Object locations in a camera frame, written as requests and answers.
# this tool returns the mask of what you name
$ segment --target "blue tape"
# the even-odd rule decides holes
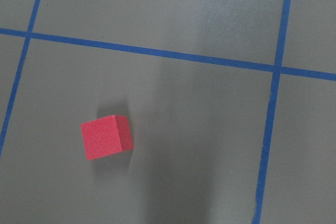
[[[183,52],[173,52],[173,51],[165,51],[165,50],[152,49],[152,48],[135,47],[135,46],[114,44],[114,43],[108,43],[108,42],[100,42],[100,41],[94,41],[94,40],[69,38],[69,37],[56,36],[56,35],[32,33],[31,37],[34,39],[49,40],[49,41],[67,43],[67,44],[97,47],[97,48],[103,48],[103,49],[112,49],[116,51],[133,52],[136,54],[151,55],[151,56],[158,56],[158,57],[172,58],[172,59],[179,59],[179,60],[188,60],[188,61],[202,62],[202,63],[208,63],[208,64],[222,65],[222,66],[230,66],[230,67],[236,67],[236,68],[246,68],[246,69],[260,70],[260,71],[266,71],[266,72],[273,72],[273,68],[274,68],[272,65],[262,64],[262,63],[254,63],[254,62],[248,62],[248,61],[193,55],[193,54],[186,54]]]
[[[290,11],[290,2],[291,0],[283,0],[283,5],[282,5],[281,22],[280,22],[277,51],[276,51],[275,63],[274,63],[275,68],[274,68],[274,72],[272,75],[271,91],[270,91],[270,98],[269,98],[269,103],[268,103],[268,108],[267,108],[266,125],[265,125],[264,140],[263,140],[263,148],[261,150],[260,167],[259,167],[258,182],[257,182],[257,189],[256,189],[256,209],[255,209],[255,215],[252,220],[252,224],[260,224],[260,220],[261,220],[261,210],[262,210],[262,203],[264,200],[268,158],[269,158],[269,151],[270,151],[270,146],[271,146],[273,125],[274,125],[274,117],[275,117],[277,98],[278,98],[282,59],[284,56],[283,52],[285,50],[286,33],[287,33],[288,18],[289,18],[289,11]]]
[[[0,28],[0,34],[12,35],[12,36],[18,36],[18,37],[26,37],[27,32],[25,32],[25,31],[19,31],[19,30],[11,30],[11,29]]]
[[[30,16],[27,32],[1,29],[2,32],[8,33],[8,34],[12,33],[10,35],[15,35],[15,36],[20,36],[20,35],[23,35],[23,33],[24,33],[26,38],[25,38],[25,42],[24,42],[23,47],[22,47],[22,52],[21,52],[19,64],[17,66],[12,91],[10,93],[11,95],[9,97],[9,102],[8,102],[8,106],[7,106],[7,110],[6,110],[4,123],[3,123],[2,129],[1,129],[1,134],[0,134],[0,157],[1,157],[2,149],[4,147],[6,133],[7,133],[7,129],[8,129],[8,124],[9,124],[9,121],[11,119],[10,116],[12,114],[13,105],[14,105],[15,97],[16,97],[16,92],[17,92],[18,85],[20,83],[21,74],[22,74],[22,67],[24,65],[24,62],[25,62],[25,59],[26,59],[26,56],[27,56],[27,51],[28,51],[29,43],[30,43],[30,35],[33,31],[33,27],[34,27],[34,23],[35,23],[35,20],[36,20],[39,4],[40,4],[40,0],[35,0],[33,10],[32,10],[32,14]]]
[[[290,74],[292,76],[303,76],[309,78],[316,78],[322,80],[336,81],[336,73],[326,73],[320,71],[298,69],[298,68],[288,68],[282,67],[281,73]]]

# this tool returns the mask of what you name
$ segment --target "red block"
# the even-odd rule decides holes
[[[133,149],[126,116],[109,115],[82,123],[81,129],[88,160]]]

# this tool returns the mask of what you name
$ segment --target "cube face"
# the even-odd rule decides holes
[[[133,148],[126,116],[110,115],[86,122],[81,130],[88,160]]]
[[[119,132],[120,145],[122,150],[128,151],[133,149],[131,130],[128,124],[127,117],[123,115],[116,115],[115,120],[117,123],[117,129]]]

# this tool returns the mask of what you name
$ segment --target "cube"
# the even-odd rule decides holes
[[[126,116],[109,115],[82,123],[81,130],[88,160],[133,149]]]

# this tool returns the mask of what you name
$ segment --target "gray floor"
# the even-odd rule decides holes
[[[34,0],[0,0],[27,30]],[[41,0],[34,32],[273,64],[282,0]],[[336,72],[334,0],[292,0],[284,66]],[[0,35],[0,120],[24,38]],[[251,223],[272,74],[32,39],[0,159],[4,223]],[[262,223],[334,223],[336,83],[281,76]],[[87,161],[80,124],[134,150]]]

